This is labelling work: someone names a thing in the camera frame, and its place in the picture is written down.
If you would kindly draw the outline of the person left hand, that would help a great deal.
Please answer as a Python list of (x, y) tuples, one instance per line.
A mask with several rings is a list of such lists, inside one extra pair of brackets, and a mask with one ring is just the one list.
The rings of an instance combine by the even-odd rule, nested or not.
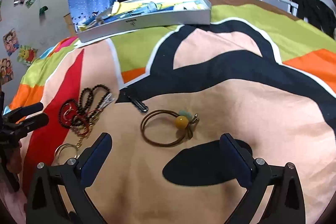
[(18, 143), (18, 147), (8, 148), (5, 150), (7, 156), (6, 167), (9, 172), (19, 174), (22, 171), (22, 157), (21, 157), (22, 143)]

